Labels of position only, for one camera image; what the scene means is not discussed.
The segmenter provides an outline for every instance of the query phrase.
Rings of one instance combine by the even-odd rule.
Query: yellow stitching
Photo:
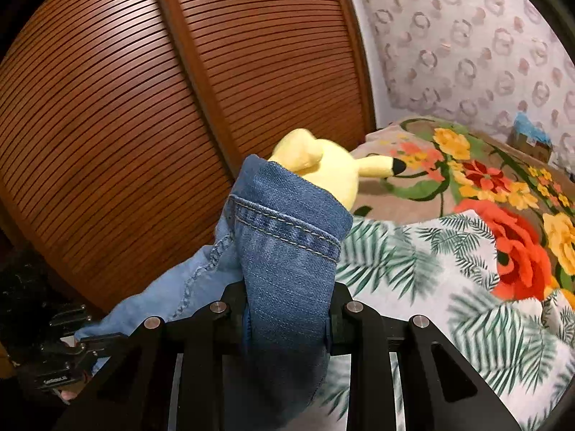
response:
[[[295,242],[293,242],[293,241],[286,240],[285,238],[282,238],[282,237],[280,237],[280,236],[278,236],[278,235],[274,235],[273,233],[270,233],[270,232],[268,232],[268,231],[265,231],[265,230],[263,230],[262,228],[257,228],[257,227],[255,227],[254,225],[252,225],[251,223],[247,223],[246,221],[240,219],[239,217],[236,217],[236,219],[237,219],[238,221],[240,221],[241,223],[243,223],[243,224],[245,224],[245,225],[248,225],[248,227],[253,228],[254,230],[261,231],[262,233],[265,233],[266,235],[269,235],[270,237],[277,238],[278,240],[285,241],[286,243],[289,243],[289,244],[291,244],[291,245],[300,247],[301,249],[305,249],[306,251],[309,251],[310,253],[313,253],[313,254],[315,254],[316,256],[324,257],[324,258],[326,258],[328,261],[331,261],[331,262],[333,262],[334,264],[337,264],[337,261],[336,261],[335,259],[331,259],[331,257],[328,257],[328,256],[326,256],[325,254],[318,253],[317,251],[314,251],[314,250],[312,250],[311,248],[308,248],[307,246],[302,246],[302,245],[299,245],[298,243],[295,243]]]
[[[318,235],[317,233],[314,233],[314,232],[308,230],[307,228],[303,228],[301,225],[296,225],[295,223],[288,222],[288,221],[286,221],[286,220],[284,220],[284,219],[281,219],[281,218],[279,218],[279,217],[276,217],[276,216],[274,216],[274,215],[266,214],[265,212],[259,211],[259,210],[257,210],[257,209],[252,208],[252,207],[248,207],[248,206],[245,205],[245,204],[239,203],[239,202],[236,201],[235,199],[234,199],[234,202],[235,202],[237,205],[239,205],[240,207],[246,208],[247,210],[253,211],[253,212],[257,213],[257,214],[262,214],[263,216],[266,216],[266,217],[271,217],[272,219],[278,220],[278,221],[283,222],[283,223],[286,223],[286,224],[288,224],[288,225],[292,225],[292,226],[294,226],[295,228],[299,228],[300,230],[303,230],[303,231],[306,231],[306,232],[308,232],[308,233],[311,233],[313,236],[318,237],[318,238],[321,239],[321,240],[326,240],[327,243],[329,243],[330,245],[334,245],[334,246],[337,247],[338,249],[340,248],[340,245],[339,245],[339,244],[334,243],[333,241],[327,239],[326,237],[323,237],[322,235]]]

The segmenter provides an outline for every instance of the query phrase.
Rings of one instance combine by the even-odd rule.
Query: plush toy ear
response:
[[[286,134],[275,147],[270,162],[277,162],[291,172],[298,172],[317,165],[323,157],[321,143],[304,129]]]
[[[399,175],[406,168],[405,162],[388,156],[370,156],[356,159],[359,176],[366,178],[387,178]]]

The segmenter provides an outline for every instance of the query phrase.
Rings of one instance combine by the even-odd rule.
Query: blue cloth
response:
[[[543,144],[547,144],[551,147],[553,146],[551,139],[545,131],[534,126],[533,123],[529,121],[527,115],[523,112],[517,113],[517,117],[515,117],[515,122],[513,123],[513,128],[516,134],[524,134],[528,139],[538,140]]]
[[[249,156],[217,224],[215,244],[76,338],[129,335],[151,315],[167,322],[191,316],[243,278],[246,357],[226,368],[226,429],[278,429],[310,403],[326,374],[326,320],[340,242],[351,223],[327,191]]]

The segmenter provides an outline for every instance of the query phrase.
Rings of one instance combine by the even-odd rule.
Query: plush toy head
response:
[[[405,164],[393,157],[354,159],[338,144],[316,139],[304,129],[284,136],[269,161],[329,191],[347,210],[351,210],[355,202],[360,176],[387,178],[405,170]]]

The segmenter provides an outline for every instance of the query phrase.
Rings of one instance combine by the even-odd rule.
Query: brown slatted door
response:
[[[308,128],[355,148],[371,115],[341,0],[179,0],[232,136],[263,157]]]
[[[155,0],[47,0],[0,66],[1,197],[108,310],[212,240],[229,180]]]

